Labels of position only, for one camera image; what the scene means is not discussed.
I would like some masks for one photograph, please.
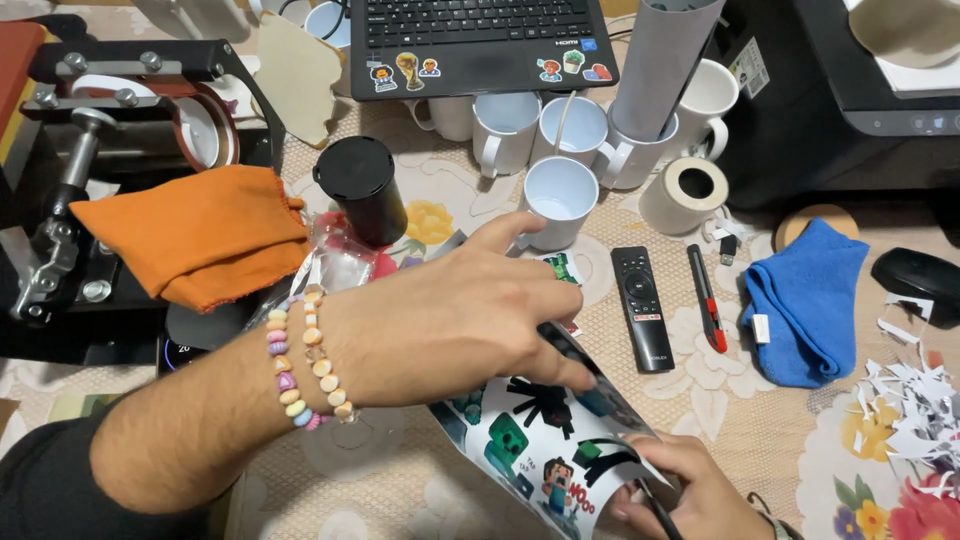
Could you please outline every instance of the hand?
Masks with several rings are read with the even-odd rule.
[[[540,323],[572,320],[580,288],[545,262],[503,255],[545,223],[497,217],[441,258],[325,298],[324,345],[353,404],[431,403],[509,376],[591,389],[593,374],[537,334]]]
[[[684,492],[670,517],[684,540],[774,540],[773,526],[740,497],[700,439],[660,437],[626,438],[654,467],[680,477]],[[611,515],[650,538],[667,540],[653,511],[630,502],[632,491],[624,486],[613,495]]]

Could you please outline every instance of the minecraft printed sheet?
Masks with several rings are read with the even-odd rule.
[[[587,540],[613,493],[648,470],[618,433],[654,435],[563,327],[540,335],[584,363],[598,385],[583,396],[520,377],[494,379],[466,396],[429,405],[477,466],[570,540]]]

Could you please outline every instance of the computer mouse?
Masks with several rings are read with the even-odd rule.
[[[960,266],[926,253],[894,248],[876,260],[870,275],[894,294],[932,300],[931,325],[949,330],[960,324]]]

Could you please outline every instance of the black sleeve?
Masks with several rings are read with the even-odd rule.
[[[17,540],[190,539],[206,536],[206,508],[132,512],[107,496],[90,443],[109,409],[27,433],[0,460],[0,537]]]

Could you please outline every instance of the pastel beaded bracelet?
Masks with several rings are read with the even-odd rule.
[[[319,425],[332,420],[333,417],[314,412],[306,406],[306,402],[300,398],[297,382],[291,373],[293,366],[286,357],[287,351],[290,350],[286,331],[287,310],[297,300],[302,300],[302,295],[290,297],[267,314],[267,352],[273,359],[276,389],[280,393],[280,404],[283,405],[284,412],[293,419],[294,426],[312,431]]]
[[[347,400],[347,391],[340,387],[340,378],[333,374],[333,364],[326,357],[322,345],[324,335],[317,328],[317,308],[320,307],[326,291],[319,285],[308,285],[303,297],[303,313],[306,318],[306,331],[303,342],[307,345],[307,361],[312,364],[313,374],[320,379],[320,389],[326,393],[326,402],[334,407],[333,414],[344,424],[357,421],[360,413]]]

